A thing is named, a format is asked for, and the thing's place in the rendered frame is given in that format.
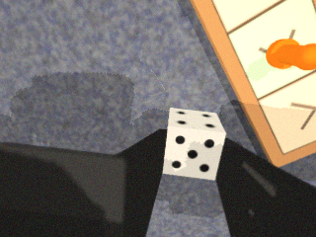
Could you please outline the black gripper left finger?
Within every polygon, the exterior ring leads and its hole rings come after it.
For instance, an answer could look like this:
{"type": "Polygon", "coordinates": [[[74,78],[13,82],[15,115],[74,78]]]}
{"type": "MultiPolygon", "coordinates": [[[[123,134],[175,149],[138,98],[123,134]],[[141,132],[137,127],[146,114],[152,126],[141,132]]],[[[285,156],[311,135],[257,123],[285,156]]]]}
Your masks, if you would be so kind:
{"type": "Polygon", "coordinates": [[[0,208],[96,219],[105,237],[146,237],[167,131],[116,155],[0,142],[0,208]]]}

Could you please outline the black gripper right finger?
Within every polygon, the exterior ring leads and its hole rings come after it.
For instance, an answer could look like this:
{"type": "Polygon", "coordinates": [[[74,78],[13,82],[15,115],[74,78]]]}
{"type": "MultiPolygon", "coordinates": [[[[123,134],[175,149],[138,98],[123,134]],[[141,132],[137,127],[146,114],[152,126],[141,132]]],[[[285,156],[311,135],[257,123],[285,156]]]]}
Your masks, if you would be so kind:
{"type": "Polygon", "coordinates": [[[215,180],[231,237],[316,237],[316,187],[227,137],[215,180]]]}

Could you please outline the white die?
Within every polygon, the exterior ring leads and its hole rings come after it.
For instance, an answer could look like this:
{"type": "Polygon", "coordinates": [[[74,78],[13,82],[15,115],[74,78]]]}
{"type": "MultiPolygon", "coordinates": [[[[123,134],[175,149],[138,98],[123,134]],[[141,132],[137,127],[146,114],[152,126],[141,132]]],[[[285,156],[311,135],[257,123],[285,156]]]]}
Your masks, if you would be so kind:
{"type": "Polygon", "coordinates": [[[225,130],[216,113],[170,108],[163,174],[215,180],[225,130]]]}

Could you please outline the orange pawn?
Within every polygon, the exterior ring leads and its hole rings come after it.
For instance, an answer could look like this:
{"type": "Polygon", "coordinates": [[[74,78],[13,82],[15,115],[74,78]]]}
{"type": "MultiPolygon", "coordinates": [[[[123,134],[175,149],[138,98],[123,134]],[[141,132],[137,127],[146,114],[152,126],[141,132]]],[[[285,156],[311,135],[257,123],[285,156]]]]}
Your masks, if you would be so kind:
{"type": "Polygon", "coordinates": [[[268,48],[266,59],[276,68],[292,65],[302,70],[316,69],[316,43],[299,45],[294,39],[279,39],[268,48]]]}

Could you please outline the wooden game board with arrow squares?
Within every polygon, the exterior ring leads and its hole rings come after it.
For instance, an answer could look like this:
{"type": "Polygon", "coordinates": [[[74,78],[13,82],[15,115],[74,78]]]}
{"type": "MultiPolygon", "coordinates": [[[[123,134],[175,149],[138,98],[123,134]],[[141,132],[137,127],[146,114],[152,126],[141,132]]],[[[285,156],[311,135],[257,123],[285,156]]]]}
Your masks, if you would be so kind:
{"type": "Polygon", "coordinates": [[[211,0],[281,154],[316,141],[316,69],[276,68],[276,40],[316,43],[314,0],[211,0]]]}

